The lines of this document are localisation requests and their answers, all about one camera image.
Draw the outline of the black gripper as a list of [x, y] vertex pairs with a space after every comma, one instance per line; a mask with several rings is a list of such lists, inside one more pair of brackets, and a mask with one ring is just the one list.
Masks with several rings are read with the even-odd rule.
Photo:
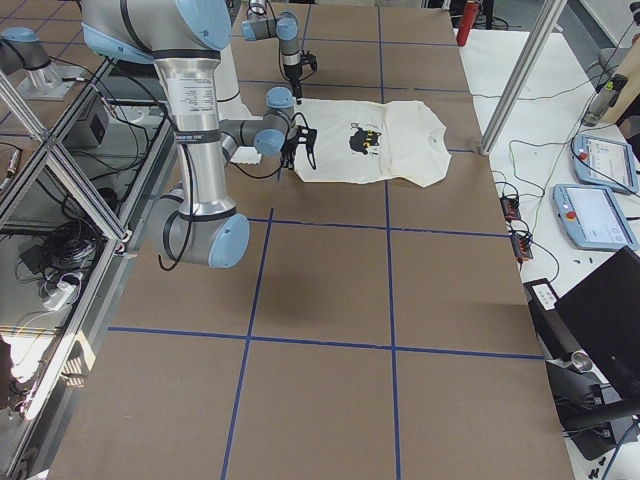
[[294, 54], [282, 55], [282, 67], [284, 78], [291, 86], [296, 104], [301, 105], [303, 99], [302, 81], [306, 79], [303, 68], [308, 66], [311, 71], [306, 76], [312, 76], [317, 72], [317, 57], [310, 51], [301, 50]]
[[317, 130], [305, 126], [298, 126], [294, 136], [285, 141], [281, 149], [281, 166], [283, 168], [293, 170], [295, 166], [295, 158], [297, 148], [302, 145], [305, 147], [307, 161], [312, 170], [317, 169], [314, 147], [317, 140]]

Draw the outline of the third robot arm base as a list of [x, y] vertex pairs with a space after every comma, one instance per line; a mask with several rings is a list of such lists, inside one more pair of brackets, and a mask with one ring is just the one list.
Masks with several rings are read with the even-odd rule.
[[72, 87], [33, 30], [10, 27], [1, 31], [1, 71], [12, 75], [20, 70], [26, 77], [17, 90], [27, 100], [62, 101]]

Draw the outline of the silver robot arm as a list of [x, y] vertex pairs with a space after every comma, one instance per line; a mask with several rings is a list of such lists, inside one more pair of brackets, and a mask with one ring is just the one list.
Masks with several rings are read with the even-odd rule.
[[301, 48], [297, 16], [291, 11], [276, 15], [269, 1], [249, 1], [241, 31], [247, 41], [278, 41], [280, 73], [300, 105], [303, 99], [302, 82], [306, 79], [303, 69], [308, 66], [311, 69], [309, 75], [313, 75], [317, 72], [318, 64], [313, 53]]
[[232, 35], [224, 1], [86, 1], [84, 40], [105, 57], [151, 64], [169, 104], [180, 159], [181, 181], [157, 200], [149, 217], [160, 259], [210, 268], [232, 268], [250, 238], [248, 219], [229, 196], [225, 165], [241, 147], [294, 164], [298, 146], [314, 158], [316, 130], [296, 122], [302, 98], [302, 68], [317, 65], [300, 47], [296, 15], [267, 14], [261, 1], [250, 4], [241, 25], [249, 41], [275, 38], [286, 87], [266, 96], [263, 116], [220, 119], [214, 74]]

